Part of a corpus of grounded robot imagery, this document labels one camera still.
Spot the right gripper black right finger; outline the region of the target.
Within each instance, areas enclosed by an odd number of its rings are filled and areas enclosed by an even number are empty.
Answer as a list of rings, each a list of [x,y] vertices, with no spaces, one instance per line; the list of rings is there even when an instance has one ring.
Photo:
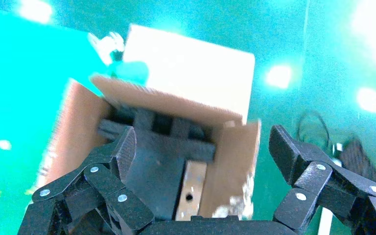
[[[269,152],[291,186],[273,220],[305,233],[318,207],[330,210],[353,235],[376,235],[376,182],[336,165],[319,147],[270,130]]]

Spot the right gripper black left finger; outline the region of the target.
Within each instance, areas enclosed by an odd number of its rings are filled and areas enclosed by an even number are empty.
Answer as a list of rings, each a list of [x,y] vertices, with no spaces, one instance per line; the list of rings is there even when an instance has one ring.
[[[154,215],[124,183],[135,151],[132,127],[94,148],[78,168],[34,192],[18,233],[66,234],[71,222],[96,210],[115,234],[148,234]]]

